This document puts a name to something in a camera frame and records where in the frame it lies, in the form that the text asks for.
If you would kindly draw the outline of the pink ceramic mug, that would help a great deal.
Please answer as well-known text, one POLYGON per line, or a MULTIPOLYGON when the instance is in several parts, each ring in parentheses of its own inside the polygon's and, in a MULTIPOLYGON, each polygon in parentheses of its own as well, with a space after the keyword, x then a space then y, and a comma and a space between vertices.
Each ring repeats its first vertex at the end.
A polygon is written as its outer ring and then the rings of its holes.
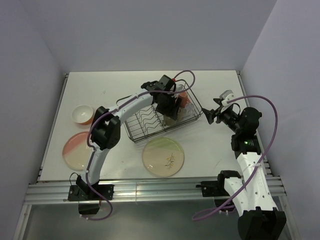
POLYGON ((188 93, 186 91, 181 92, 178 94, 178 97, 181 99, 180 107, 185 108, 186 105, 190 102, 190 100, 188 98, 188 93))

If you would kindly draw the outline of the clear glass cup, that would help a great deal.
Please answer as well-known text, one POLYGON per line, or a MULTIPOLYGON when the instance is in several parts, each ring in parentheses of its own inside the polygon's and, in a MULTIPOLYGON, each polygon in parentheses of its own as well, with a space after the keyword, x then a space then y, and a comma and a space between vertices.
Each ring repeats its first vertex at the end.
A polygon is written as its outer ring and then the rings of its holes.
POLYGON ((195 107, 191 102, 188 102, 184 107, 181 108, 181 112, 186 116, 193 116, 195 114, 195 107))

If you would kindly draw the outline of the green and cream plate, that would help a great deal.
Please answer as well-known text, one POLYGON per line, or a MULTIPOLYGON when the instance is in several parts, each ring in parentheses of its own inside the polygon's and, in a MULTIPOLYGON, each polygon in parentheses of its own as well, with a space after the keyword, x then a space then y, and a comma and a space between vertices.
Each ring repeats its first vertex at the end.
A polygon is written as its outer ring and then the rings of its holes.
POLYGON ((175 175, 182 168, 185 153, 182 146, 168 137, 150 140, 143 148, 142 163, 154 176, 167 178, 175 175))

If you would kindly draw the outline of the orange and white bowl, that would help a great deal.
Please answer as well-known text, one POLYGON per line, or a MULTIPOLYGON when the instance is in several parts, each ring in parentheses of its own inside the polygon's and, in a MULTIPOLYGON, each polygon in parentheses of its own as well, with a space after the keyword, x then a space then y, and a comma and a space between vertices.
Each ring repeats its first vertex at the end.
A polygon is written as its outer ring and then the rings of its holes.
POLYGON ((88 125, 92 122, 94 110, 92 107, 82 104, 75 107, 71 112, 71 119, 79 125, 88 125))

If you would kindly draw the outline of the pink and cream plate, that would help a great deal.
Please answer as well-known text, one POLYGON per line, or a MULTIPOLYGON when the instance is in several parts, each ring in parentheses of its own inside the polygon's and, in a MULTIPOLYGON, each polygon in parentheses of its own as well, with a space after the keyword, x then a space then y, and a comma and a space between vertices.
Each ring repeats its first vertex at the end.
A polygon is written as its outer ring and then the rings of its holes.
POLYGON ((91 157, 92 148, 87 145, 88 131, 73 135, 62 149, 62 158, 66 165, 75 171, 83 171, 91 157))

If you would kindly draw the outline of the grey-green ceramic cup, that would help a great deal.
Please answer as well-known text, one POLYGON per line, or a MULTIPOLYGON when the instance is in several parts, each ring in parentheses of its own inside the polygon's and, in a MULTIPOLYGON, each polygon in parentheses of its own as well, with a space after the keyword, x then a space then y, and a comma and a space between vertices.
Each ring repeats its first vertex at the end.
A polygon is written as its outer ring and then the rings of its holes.
POLYGON ((165 127, 170 127, 170 126, 173 126, 176 124, 176 120, 164 115, 163 116, 163 121, 162 121, 162 124, 165 126, 165 127))

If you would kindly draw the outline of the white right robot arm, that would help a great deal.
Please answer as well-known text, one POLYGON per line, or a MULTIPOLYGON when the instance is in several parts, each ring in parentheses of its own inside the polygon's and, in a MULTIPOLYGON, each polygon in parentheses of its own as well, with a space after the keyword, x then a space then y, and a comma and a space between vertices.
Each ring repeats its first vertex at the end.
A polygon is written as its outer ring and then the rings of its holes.
POLYGON ((236 113, 228 98, 215 98, 214 102, 219 106, 217 109, 202 111, 209 124, 224 123, 233 131, 231 149, 242 171, 222 170, 216 189, 232 198, 239 215, 237 229, 242 240, 277 240, 287 218, 274 202, 264 173, 264 156, 257 137, 262 113, 253 107, 236 113))

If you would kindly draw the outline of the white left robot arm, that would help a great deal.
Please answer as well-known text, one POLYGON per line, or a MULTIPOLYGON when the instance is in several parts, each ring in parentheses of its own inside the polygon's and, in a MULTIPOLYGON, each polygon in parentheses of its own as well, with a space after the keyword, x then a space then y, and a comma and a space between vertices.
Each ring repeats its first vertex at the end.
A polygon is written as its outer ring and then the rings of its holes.
POLYGON ((81 174, 84 183, 79 189, 79 194, 82 197, 86 200, 96 197, 98 188, 95 184, 100 180, 107 154, 120 141, 122 124, 133 114, 153 104, 156 105, 156 112, 176 120, 182 101, 179 94, 182 92, 184 89, 177 86, 174 79, 163 75, 160 80, 143 83, 141 90, 117 105, 98 108, 87 137, 87 145, 91 148, 92 154, 84 173, 81 174))

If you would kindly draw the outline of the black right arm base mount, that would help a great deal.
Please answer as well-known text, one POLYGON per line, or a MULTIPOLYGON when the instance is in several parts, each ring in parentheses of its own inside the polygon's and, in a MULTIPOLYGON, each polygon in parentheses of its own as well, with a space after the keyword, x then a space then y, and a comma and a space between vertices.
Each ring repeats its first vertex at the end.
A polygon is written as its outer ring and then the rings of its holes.
POLYGON ((226 179, 201 181, 195 187, 201 189, 202 197, 230 197, 230 194, 225 190, 226 179))

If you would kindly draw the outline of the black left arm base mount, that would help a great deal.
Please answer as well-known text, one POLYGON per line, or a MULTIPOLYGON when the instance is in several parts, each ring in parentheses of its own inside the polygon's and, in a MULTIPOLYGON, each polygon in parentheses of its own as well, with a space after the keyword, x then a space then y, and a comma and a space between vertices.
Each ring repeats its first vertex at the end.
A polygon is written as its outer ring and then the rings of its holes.
POLYGON ((80 217, 87 219, 88 221, 101 221, 107 219, 113 213, 113 205, 110 200, 113 199, 114 185, 113 184, 99 184, 99 181, 91 184, 90 186, 77 175, 75 183, 69 179, 70 187, 68 192, 68 202, 78 202, 78 213, 80 217), (105 201, 109 205, 109 213, 100 218, 94 218, 102 205, 102 201, 105 201))

